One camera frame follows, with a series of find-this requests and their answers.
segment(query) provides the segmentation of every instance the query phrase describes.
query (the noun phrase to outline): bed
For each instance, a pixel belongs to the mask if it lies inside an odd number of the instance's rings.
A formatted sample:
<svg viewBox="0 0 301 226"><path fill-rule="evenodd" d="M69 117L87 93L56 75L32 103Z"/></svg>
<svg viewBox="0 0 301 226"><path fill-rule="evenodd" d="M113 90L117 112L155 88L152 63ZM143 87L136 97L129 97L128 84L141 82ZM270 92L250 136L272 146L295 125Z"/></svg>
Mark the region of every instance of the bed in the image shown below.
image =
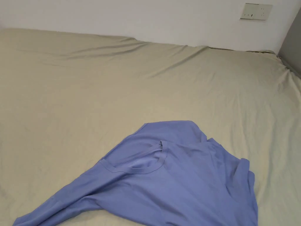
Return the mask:
<svg viewBox="0 0 301 226"><path fill-rule="evenodd" d="M259 225L301 225L301 80L268 52L0 32L0 225L146 122L192 120L255 173ZM106 211L67 225L138 225Z"/></svg>

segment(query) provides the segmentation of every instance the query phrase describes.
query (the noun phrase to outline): fabric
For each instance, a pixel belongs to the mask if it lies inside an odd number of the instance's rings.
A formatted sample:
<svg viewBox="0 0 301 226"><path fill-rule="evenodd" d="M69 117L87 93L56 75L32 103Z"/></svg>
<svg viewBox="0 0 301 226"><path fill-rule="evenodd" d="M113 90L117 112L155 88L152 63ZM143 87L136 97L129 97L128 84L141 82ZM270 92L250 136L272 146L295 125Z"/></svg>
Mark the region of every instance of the fabric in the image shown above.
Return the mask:
<svg viewBox="0 0 301 226"><path fill-rule="evenodd" d="M0 225L145 122L191 120L250 161L259 225L301 225L301 80L274 54L38 30L0 32ZM139 225L88 211L62 226Z"/></svg>
<svg viewBox="0 0 301 226"><path fill-rule="evenodd" d="M143 125L15 226L54 226L105 209L149 226L257 225L249 161L191 121Z"/></svg>

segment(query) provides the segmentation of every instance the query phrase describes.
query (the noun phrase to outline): shirt sleeve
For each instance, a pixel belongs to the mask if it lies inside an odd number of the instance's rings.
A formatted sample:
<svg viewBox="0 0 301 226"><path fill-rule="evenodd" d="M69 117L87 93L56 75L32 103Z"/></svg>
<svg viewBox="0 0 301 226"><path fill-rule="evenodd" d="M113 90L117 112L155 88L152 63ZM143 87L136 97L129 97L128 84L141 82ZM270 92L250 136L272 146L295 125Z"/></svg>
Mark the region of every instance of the shirt sleeve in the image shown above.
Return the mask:
<svg viewBox="0 0 301 226"><path fill-rule="evenodd" d="M95 197L123 174L112 173L98 162L34 211L17 218L13 226L54 226L82 212L102 209Z"/></svg>

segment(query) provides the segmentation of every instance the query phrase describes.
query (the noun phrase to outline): wrinkle in sheet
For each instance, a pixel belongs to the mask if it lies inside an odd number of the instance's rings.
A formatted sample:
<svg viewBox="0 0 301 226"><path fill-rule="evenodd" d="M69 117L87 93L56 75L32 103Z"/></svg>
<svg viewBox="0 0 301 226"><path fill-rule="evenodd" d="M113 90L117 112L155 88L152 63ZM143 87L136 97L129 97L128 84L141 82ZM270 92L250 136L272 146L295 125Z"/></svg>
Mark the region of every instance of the wrinkle in sheet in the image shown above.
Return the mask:
<svg viewBox="0 0 301 226"><path fill-rule="evenodd" d="M128 49L128 50L124 50L124 51L119 51L119 52L114 52L114 53L100 53L100 54L89 54L89 55L80 55L80 56L70 56L70 57L66 57L64 58L64 60L74 60L74 59L85 59L85 58L97 58L97 57L107 57L107 56L117 56L117 55L122 55L122 54L128 54L128 53L132 53L134 51L137 51L140 48L143 48L144 46L146 46L148 43L143 43L140 44L139 46L132 48L132 49Z"/></svg>
<svg viewBox="0 0 301 226"><path fill-rule="evenodd" d="M191 60L192 58L196 57L197 55L199 55L201 52L205 51L208 48L209 47L207 47L207 46L201 47L201 49L197 50L195 53L192 53L189 56L185 56L185 58L183 58L182 60L174 62L172 65L170 65L170 66L168 66L164 69L159 70L155 74L149 75L148 78L153 78L153 77L159 76L159 75L167 72L168 70L174 69L174 68L180 66L181 64L184 64L185 62L187 62L187 61Z"/></svg>

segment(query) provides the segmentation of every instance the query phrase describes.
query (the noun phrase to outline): outlet plate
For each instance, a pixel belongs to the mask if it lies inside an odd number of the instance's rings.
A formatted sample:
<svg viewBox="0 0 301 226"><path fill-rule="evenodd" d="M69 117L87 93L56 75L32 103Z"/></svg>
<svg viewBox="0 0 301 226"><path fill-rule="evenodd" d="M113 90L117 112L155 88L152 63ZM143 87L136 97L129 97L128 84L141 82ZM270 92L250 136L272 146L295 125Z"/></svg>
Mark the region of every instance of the outlet plate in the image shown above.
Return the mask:
<svg viewBox="0 0 301 226"><path fill-rule="evenodd" d="M273 5L246 3L241 15L243 20L267 20Z"/></svg>
<svg viewBox="0 0 301 226"><path fill-rule="evenodd" d="M273 5L259 4L257 12L255 13L255 20L267 20L272 10Z"/></svg>
<svg viewBox="0 0 301 226"><path fill-rule="evenodd" d="M257 10L258 10L258 4L246 3L240 18L245 20L253 20Z"/></svg>

